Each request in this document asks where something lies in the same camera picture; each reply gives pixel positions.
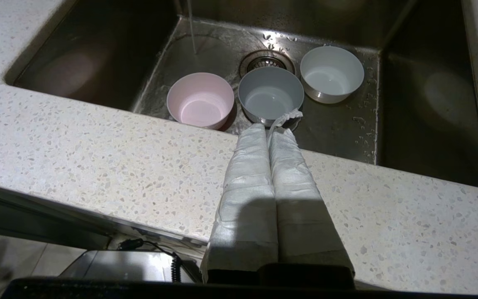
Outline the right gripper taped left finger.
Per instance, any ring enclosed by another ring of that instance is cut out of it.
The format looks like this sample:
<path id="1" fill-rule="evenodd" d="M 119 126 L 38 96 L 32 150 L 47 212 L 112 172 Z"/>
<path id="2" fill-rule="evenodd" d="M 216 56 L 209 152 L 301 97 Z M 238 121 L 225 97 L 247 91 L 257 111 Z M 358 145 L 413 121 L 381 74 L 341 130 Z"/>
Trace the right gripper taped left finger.
<path id="1" fill-rule="evenodd" d="M 254 124 L 237 140 L 201 270 L 206 283 L 256 284 L 278 261 L 276 201 L 266 130 Z"/>

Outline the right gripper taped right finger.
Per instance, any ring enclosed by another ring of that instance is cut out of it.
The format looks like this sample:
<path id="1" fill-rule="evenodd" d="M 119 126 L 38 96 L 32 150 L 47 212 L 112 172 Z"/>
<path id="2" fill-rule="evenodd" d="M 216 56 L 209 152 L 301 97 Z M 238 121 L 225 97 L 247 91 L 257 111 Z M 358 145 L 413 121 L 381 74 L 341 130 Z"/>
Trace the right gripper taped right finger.
<path id="1" fill-rule="evenodd" d="M 311 170 L 290 129 L 283 124 L 302 117 L 297 109 L 277 118 L 268 132 L 268 153 L 275 191 L 279 261 L 340 266 L 355 270 Z"/>

